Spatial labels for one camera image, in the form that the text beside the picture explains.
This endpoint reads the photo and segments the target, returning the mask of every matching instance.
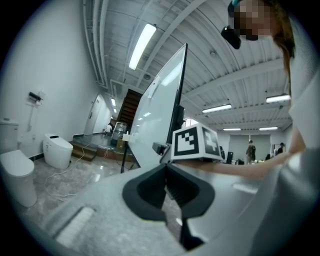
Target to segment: toilet lid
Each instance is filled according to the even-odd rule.
[[[50,139],[54,144],[64,148],[65,150],[73,150],[74,147],[66,140],[61,137],[58,138],[51,138]]]
[[[0,162],[6,172],[14,177],[24,177],[34,170],[34,162],[25,156],[21,150],[0,154]]]

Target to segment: whiteboard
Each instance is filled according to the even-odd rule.
[[[140,167],[160,162],[152,146],[167,142],[174,106],[180,104],[187,49],[185,44],[173,55],[140,99],[128,142]]]

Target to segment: toilet tank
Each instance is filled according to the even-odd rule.
[[[18,122],[9,118],[0,119],[0,154],[18,149]]]

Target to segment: person's arm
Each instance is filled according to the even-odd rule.
[[[199,160],[179,160],[176,164],[197,168],[207,172],[228,175],[239,175],[253,179],[263,179],[270,169],[276,165],[284,164],[293,154],[302,152],[306,148],[299,131],[293,127],[292,142],[288,152],[279,154],[268,161],[252,165],[232,165],[225,163],[202,162]]]

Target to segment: hair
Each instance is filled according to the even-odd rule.
[[[290,59],[294,57],[295,40],[289,20],[288,12],[280,5],[277,0],[262,0],[266,5],[270,6],[280,23],[280,32],[273,36],[274,43],[281,49],[283,53],[284,70],[288,75],[289,94],[291,95],[291,72]]]

